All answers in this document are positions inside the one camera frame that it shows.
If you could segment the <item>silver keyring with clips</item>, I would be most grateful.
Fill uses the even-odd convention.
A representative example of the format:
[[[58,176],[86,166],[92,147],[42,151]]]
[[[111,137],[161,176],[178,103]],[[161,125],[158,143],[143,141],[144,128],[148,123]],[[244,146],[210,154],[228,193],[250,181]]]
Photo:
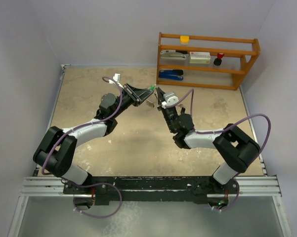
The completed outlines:
[[[154,90],[152,92],[153,93],[145,100],[145,103],[147,106],[149,106],[151,108],[156,108],[158,105],[157,93],[156,93],[156,90]]]

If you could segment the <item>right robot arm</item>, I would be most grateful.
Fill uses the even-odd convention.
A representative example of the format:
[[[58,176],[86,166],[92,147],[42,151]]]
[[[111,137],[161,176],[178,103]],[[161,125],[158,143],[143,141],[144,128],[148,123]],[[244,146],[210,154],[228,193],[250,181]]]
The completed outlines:
[[[230,123],[223,129],[196,130],[192,116],[182,108],[178,113],[176,106],[180,100],[174,92],[165,93],[156,88],[158,110],[162,112],[173,140],[181,149],[215,149],[224,162],[213,173],[210,188],[222,193],[227,183],[237,174],[244,173],[258,157],[260,146],[238,126]]]

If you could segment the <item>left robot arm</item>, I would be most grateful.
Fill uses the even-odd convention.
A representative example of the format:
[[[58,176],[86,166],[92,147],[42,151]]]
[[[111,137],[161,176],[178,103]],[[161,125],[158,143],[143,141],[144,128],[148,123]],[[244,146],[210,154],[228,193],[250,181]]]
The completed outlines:
[[[139,89],[127,83],[118,88],[119,96],[112,93],[102,96],[96,116],[89,122],[73,128],[50,127],[34,153],[33,161],[42,170],[75,183],[75,189],[81,194],[91,190],[91,174],[73,164],[75,149],[112,133],[118,124],[117,116],[129,106],[140,106],[154,92],[153,89]]]

